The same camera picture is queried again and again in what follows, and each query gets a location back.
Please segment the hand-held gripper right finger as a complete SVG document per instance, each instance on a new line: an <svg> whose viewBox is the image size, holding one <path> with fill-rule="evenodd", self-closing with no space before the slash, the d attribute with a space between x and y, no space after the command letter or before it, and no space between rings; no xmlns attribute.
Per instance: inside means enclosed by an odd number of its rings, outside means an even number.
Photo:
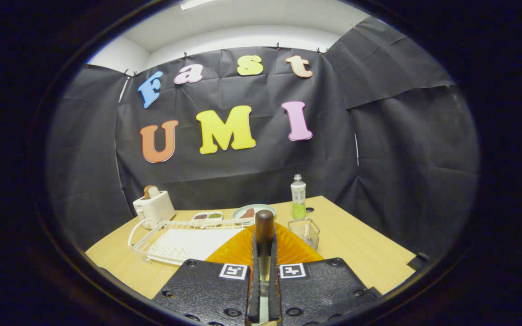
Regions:
<svg viewBox="0 0 522 326"><path fill-rule="evenodd" d="M269 317L282 326L317 326L357 313L381 298L342 258L325 259L300 237L274 225Z"/></svg>

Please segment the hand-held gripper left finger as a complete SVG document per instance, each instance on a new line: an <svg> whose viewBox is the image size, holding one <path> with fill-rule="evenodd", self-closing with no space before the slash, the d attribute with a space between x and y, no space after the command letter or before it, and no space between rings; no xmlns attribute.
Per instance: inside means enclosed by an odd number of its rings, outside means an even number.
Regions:
<svg viewBox="0 0 522 326"><path fill-rule="evenodd" d="M185 260L153 302L212 326L259 323L261 279L254 225L237 233L209 259Z"/></svg>

